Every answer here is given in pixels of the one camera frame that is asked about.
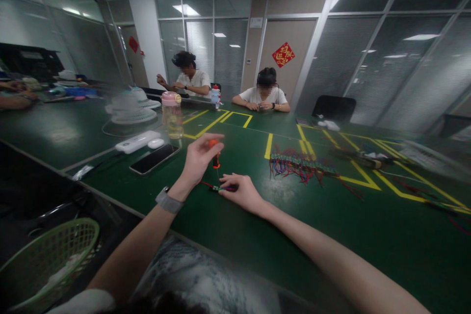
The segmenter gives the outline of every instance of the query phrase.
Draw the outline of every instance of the white pillar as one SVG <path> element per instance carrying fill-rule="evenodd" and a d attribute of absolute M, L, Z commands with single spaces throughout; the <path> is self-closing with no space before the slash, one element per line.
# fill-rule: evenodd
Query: white pillar
<path fill-rule="evenodd" d="M 163 59 L 160 30 L 157 21 L 157 7 L 155 0 L 129 0 L 132 17 L 139 38 L 139 50 L 144 51 L 144 67 L 150 88 L 164 90 L 157 83 L 157 74 L 165 77 L 165 64 Z"/>

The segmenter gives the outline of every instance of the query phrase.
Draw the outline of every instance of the black hair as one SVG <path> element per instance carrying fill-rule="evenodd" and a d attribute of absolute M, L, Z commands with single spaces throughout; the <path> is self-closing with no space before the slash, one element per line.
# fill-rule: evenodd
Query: black hair
<path fill-rule="evenodd" d="M 193 53 L 181 51 L 173 56 L 172 62 L 178 67 L 188 67 L 193 64 L 193 68 L 196 69 L 195 60 L 196 55 L 193 55 Z"/>
<path fill-rule="evenodd" d="M 276 84 L 276 70 L 274 68 L 264 68 L 257 76 L 257 86 L 268 87 Z"/>
<path fill-rule="evenodd" d="M 102 314 L 207 314 L 208 312 L 201 305 L 190 307 L 179 295 L 166 292 L 156 306 L 152 304 L 150 297 L 142 297 Z"/>

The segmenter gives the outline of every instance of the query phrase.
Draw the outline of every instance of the smartphone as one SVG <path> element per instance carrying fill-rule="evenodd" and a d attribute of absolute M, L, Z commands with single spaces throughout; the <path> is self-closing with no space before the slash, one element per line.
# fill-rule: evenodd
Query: smartphone
<path fill-rule="evenodd" d="M 296 118 L 296 122 L 299 125 L 311 126 L 311 124 L 309 124 L 309 122 L 306 119 Z"/>
<path fill-rule="evenodd" d="M 135 164 L 133 164 L 129 168 L 130 170 L 138 174 L 141 174 L 141 175 L 147 174 L 151 170 L 153 170 L 155 167 L 157 167 L 159 164 L 169 159 L 178 151 L 179 151 L 178 147 L 168 145 L 168 144 L 163 145 L 162 147 L 152 152 L 150 155 L 147 155 L 144 158 L 137 161 Z"/>

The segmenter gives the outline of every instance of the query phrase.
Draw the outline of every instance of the office room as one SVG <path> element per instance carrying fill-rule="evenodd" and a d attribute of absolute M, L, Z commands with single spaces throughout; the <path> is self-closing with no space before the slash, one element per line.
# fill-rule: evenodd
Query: office room
<path fill-rule="evenodd" d="M 0 0 L 0 309 L 467 313 L 471 0 Z"/>

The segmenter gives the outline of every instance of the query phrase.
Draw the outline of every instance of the green plastic basket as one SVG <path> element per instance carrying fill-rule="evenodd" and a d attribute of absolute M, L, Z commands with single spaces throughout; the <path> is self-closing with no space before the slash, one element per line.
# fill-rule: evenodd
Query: green plastic basket
<path fill-rule="evenodd" d="M 16 253 L 0 269 L 0 288 L 9 313 L 38 314 L 62 297 L 95 256 L 100 226 L 90 218 L 78 218 L 55 227 Z M 70 256 L 80 259 L 61 278 L 39 292 L 49 277 L 62 269 Z"/>

